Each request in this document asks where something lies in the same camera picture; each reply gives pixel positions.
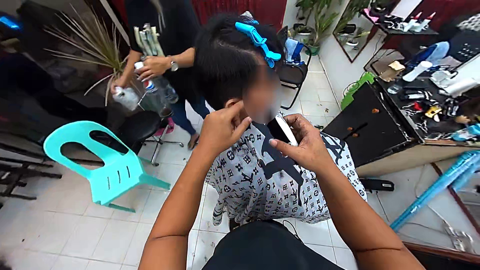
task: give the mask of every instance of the ear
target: ear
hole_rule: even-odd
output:
[[[230,108],[233,106],[233,104],[239,102],[241,99],[240,98],[231,98],[226,101],[225,103],[225,108]]]

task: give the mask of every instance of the wristwatch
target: wristwatch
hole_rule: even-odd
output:
[[[170,57],[170,70],[171,71],[177,71],[177,69],[179,68],[179,65],[177,64],[177,62],[175,62],[173,60],[173,58]]]

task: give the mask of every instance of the black cabinet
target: black cabinet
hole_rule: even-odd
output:
[[[409,142],[381,96],[372,85],[363,84],[353,94],[353,102],[323,130],[347,142],[355,166],[388,155]]]

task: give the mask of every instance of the teal plastic chair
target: teal plastic chair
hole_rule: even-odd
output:
[[[90,137],[92,131],[103,131],[115,138],[128,149],[122,154]],[[60,148],[65,143],[75,142],[85,146],[103,160],[104,166],[89,170],[62,155]],[[112,204],[111,202],[139,184],[151,184],[169,190],[170,184],[148,175],[141,160],[113,132],[91,121],[77,121],[59,127],[43,143],[47,156],[70,170],[88,179],[93,202],[114,209],[135,212],[134,209]]]

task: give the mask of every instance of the woman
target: woman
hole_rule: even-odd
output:
[[[165,76],[179,95],[179,101],[172,104],[172,119],[175,124],[186,130],[191,138],[188,142],[192,149],[198,140],[198,133],[187,119],[185,100],[203,118],[210,112],[203,97],[196,95],[192,87],[192,66],[195,49],[193,41],[197,34],[198,22],[192,5],[188,0],[126,0],[128,24],[130,27],[130,54],[122,76],[112,83],[111,92],[116,86],[126,87],[131,81],[134,64],[140,60],[142,49],[135,41],[133,27],[143,29],[145,23],[155,26],[160,33],[158,42],[166,57],[149,56],[144,67],[137,73],[139,80]]]
[[[242,136],[251,119],[238,122],[240,101],[208,115],[199,145],[166,199],[145,243],[139,270],[184,270],[188,234],[202,195],[204,177],[215,157]],[[337,168],[318,130],[299,114],[285,117],[300,144],[278,140],[272,147],[317,174],[332,221],[360,269],[424,269],[395,232],[358,196]],[[316,254],[276,221],[253,221],[229,232],[203,269],[341,269]]]

